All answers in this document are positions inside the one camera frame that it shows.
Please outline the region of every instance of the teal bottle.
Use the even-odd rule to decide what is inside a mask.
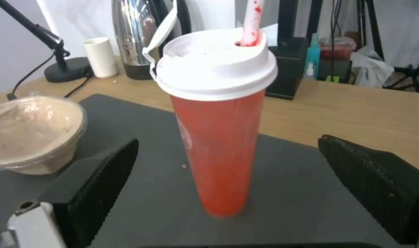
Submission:
[[[318,34],[312,35],[310,47],[307,49],[306,63],[304,65],[304,78],[314,79],[318,78],[318,67],[320,65],[321,48],[318,42]]]

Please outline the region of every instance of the wooden table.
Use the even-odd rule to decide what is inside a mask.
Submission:
[[[112,79],[92,79],[71,98],[80,101],[92,94],[106,94],[173,111],[168,95],[156,83],[134,81],[122,68],[120,72]],[[36,80],[21,86],[17,96],[30,91],[64,96],[81,82]],[[0,94],[0,103],[5,101],[5,94]],[[317,146],[322,134],[331,134],[394,152],[419,168],[419,94],[303,80],[294,101],[265,99],[260,133],[309,146]]]

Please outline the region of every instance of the pink straw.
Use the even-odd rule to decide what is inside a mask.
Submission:
[[[258,45],[261,12],[266,0],[248,0],[246,15],[243,23],[243,37],[240,41],[241,47],[253,47]]]

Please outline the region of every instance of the stainless steel kettle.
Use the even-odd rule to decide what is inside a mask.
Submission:
[[[191,21],[185,0],[177,1],[177,9],[182,34],[191,33]],[[148,46],[167,14],[164,0],[112,0],[116,41],[128,77],[136,80],[151,79],[150,63],[142,55],[142,49]],[[164,44],[172,38],[170,35]],[[161,57],[163,45],[152,51],[153,58]]]

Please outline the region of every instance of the white cup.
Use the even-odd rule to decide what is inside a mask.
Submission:
[[[86,40],[84,49],[96,77],[110,78],[118,74],[118,66],[109,38],[98,37]]]

